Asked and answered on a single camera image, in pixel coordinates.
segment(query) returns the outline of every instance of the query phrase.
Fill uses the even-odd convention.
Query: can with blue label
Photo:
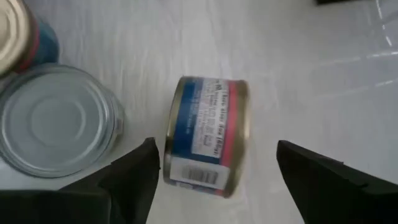
[[[0,27],[0,75],[58,62],[54,30],[35,17],[22,0],[0,1]]]
[[[245,81],[182,77],[166,135],[165,182],[230,197],[241,176],[249,117]]]

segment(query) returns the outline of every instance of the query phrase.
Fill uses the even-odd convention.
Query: silver can lid
[[[0,96],[2,147],[17,169],[38,177],[78,172],[108,149],[114,128],[109,93],[89,74],[43,65]]]
[[[0,75],[20,59],[29,41],[29,15],[20,0],[0,1]]]

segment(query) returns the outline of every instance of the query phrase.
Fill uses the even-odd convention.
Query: blue label
[[[202,87],[203,78],[188,78],[185,82],[175,125],[172,155],[219,164],[219,158],[193,154],[191,150]]]
[[[37,20],[39,29],[39,45],[30,66],[42,63],[58,62],[59,44],[54,30],[40,19]]]

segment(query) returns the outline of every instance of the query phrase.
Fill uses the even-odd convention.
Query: white surface
[[[127,133],[108,162],[154,136],[163,153],[183,74],[243,78],[252,141],[225,200],[159,180],[148,223],[302,223],[275,150],[287,139],[398,183],[398,3],[312,0],[30,0],[59,36],[61,61],[113,90]],[[59,188],[1,165],[2,188]]]

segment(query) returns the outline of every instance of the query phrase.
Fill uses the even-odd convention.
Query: tin can
[[[0,2],[0,26],[0,75],[58,61],[55,32],[36,18],[22,0]]]
[[[166,135],[165,182],[230,197],[249,138],[249,90],[243,80],[183,77]]]
[[[40,65],[0,94],[0,153],[21,172],[74,174],[106,155],[123,133],[123,108],[91,75]]]

